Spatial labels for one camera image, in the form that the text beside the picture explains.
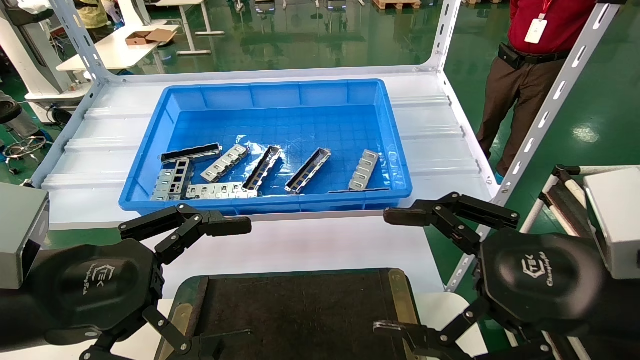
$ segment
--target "brown pants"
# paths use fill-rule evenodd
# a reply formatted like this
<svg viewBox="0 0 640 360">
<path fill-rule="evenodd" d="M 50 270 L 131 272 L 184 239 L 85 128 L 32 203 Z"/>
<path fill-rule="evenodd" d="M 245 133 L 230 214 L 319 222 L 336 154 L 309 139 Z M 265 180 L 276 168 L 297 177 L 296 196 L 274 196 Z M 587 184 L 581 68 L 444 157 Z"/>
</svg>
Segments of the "brown pants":
<svg viewBox="0 0 640 360">
<path fill-rule="evenodd" d="M 496 168 L 498 174 L 507 174 L 563 65 L 564 60 L 558 60 L 539 65 L 524 64 L 515 70 L 500 58 L 493 61 L 486 80 L 482 125 L 477 134 L 480 147 L 487 158 L 491 155 L 490 149 L 498 135 L 500 124 L 509 109 L 516 104 L 511 135 Z"/>
<path fill-rule="evenodd" d="M 98 41 L 108 37 L 113 33 L 113 30 L 107 25 L 101 28 L 87 29 L 87 31 L 89 32 L 89 36 L 91 37 L 91 40 L 93 40 L 94 44 L 98 44 Z"/>
</svg>

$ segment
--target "red shirt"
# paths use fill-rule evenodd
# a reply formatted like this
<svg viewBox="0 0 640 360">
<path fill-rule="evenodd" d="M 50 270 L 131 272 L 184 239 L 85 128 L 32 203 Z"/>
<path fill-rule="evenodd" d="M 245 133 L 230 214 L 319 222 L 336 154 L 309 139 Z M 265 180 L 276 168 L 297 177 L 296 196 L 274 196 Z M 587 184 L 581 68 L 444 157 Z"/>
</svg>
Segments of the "red shirt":
<svg viewBox="0 0 640 360">
<path fill-rule="evenodd" d="M 531 22 L 540 16 L 544 2 L 545 0 L 511 0 L 509 42 L 517 51 L 529 54 L 570 51 L 596 6 L 595 0 L 551 0 L 545 16 L 547 27 L 540 42 L 525 42 Z"/>
</svg>

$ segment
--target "id badge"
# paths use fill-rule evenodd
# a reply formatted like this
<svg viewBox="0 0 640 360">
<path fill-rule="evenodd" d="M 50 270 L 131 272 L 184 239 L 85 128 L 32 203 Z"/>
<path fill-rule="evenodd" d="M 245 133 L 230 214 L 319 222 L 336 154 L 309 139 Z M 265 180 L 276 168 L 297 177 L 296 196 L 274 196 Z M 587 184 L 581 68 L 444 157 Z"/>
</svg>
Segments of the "id badge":
<svg viewBox="0 0 640 360">
<path fill-rule="evenodd" d="M 527 37 L 524 38 L 525 42 L 530 44 L 537 44 L 540 42 L 542 33 L 545 32 L 547 27 L 547 21 L 543 19 L 534 19 L 527 33 Z"/>
</svg>

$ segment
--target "wooden pallet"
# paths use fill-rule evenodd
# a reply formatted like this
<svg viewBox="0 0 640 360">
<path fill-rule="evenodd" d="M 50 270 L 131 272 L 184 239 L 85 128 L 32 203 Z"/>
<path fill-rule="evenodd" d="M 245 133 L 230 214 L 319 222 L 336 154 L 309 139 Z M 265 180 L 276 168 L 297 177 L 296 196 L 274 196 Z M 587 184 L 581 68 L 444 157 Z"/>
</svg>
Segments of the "wooden pallet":
<svg viewBox="0 0 640 360">
<path fill-rule="evenodd" d="M 387 8 L 387 5 L 393 5 L 398 10 L 402 10 L 404 5 L 411 5 L 414 9 L 419 9 L 420 4 L 422 4 L 419 0 L 373 0 L 373 3 L 378 6 L 380 10 L 384 10 Z"/>
</svg>

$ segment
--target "lanyard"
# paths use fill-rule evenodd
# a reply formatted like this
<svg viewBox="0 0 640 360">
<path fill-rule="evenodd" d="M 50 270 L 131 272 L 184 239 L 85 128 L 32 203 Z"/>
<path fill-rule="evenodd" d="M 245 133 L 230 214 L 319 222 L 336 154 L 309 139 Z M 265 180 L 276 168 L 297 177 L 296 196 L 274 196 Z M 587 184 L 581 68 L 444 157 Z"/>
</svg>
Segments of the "lanyard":
<svg viewBox="0 0 640 360">
<path fill-rule="evenodd" d="M 549 11 L 549 6 L 551 6 L 551 2 L 553 0 L 543 0 L 542 2 L 542 12 L 540 13 L 540 16 L 538 17 L 540 20 L 543 20 L 545 18 L 545 15 L 547 14 L 547 11 Z"/>
</svg>

